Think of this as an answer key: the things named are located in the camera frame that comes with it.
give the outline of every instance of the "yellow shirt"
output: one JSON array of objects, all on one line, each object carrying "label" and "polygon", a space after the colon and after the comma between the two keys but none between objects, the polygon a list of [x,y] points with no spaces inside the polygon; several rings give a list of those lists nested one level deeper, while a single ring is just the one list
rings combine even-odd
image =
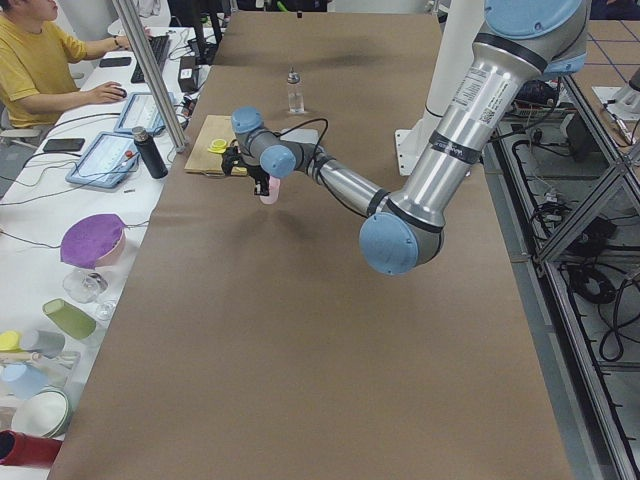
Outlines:
[{"label": "yellow shirt", "polygon": [[78,87],[68,64],[86,55],[86,44],[53,22],[44,22],[40,33],[29,33],[0,15],[0,101],[11,124],[16,128],[54,124],[59,113],[30,114],[16,100],[38,93],[75,92]]}]

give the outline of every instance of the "yellow object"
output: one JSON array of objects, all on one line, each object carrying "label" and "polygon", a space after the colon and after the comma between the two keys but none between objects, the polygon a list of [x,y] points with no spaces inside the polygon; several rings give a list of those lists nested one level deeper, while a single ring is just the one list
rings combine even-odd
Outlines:
[{"label": "yellow object", "polygon": [[56,123],[59,113],[28,113],[16,101],[38,93],[77,91],[69,63],[86,56],[86,44],[53,22],[44,22],[36,35],[0,16],[0,100],[11,124],[23,128]]},{"label": "yellow object", "polygon": [[211,153],[224,153],[227,149],[227,141],[224,138],[216,138],[211,142],[211,146],[207,148]]},{"label": "yellow object", "polygon": [[21,352],[21,336],[20,332],[15,330],[7,330],[0,333],[0,352]]}]

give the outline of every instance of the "tablet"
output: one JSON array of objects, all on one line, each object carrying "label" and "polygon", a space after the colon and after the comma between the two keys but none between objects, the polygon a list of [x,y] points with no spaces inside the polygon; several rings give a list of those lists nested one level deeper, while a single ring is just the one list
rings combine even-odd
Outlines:
[{"label": "tablet", "polygon": [[[169,93],[169,101],[171,104],[174,102],[171,93]],[[159,133],[164,128],[164,121],[151,93],[137,92],[129,94],[113,131],[131,135],[133,127],[144,127],[151,135]]]},{"label": "tablet", "polygon": [[67,173],[69,183],[98,188],[115,188],[138,159],[133,138],[102,132],[89,145],[76,165]]}]

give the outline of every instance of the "metal pole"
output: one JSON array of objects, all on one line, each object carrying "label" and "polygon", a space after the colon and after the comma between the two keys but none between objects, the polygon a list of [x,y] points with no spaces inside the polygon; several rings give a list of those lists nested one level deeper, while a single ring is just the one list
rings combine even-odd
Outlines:
[{"label": "metal pole", "polygon": [[142,68],[145,82],[149,85],[151,95],[153,95],[160,115],[164,120],[165,127],[171,136],[176,152],[182,152],[187,145],[187,139],[176,118],[173,105],[169,100],[169,92],[162,79],[162,72],[160,72],[153,52],[151,51],[138,12],[131,0],[113,0],[113,4],[122,21],[124,31],[127,33],[136,60]]}]

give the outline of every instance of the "red cup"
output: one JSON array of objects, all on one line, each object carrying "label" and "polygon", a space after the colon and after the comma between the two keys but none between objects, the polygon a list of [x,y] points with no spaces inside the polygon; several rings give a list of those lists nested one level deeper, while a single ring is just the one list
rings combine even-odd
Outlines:
[{"label": "red cup", "polygon": [[0,432],[0,465],[51,468],[62,442],[32,437],[22,432]]}]

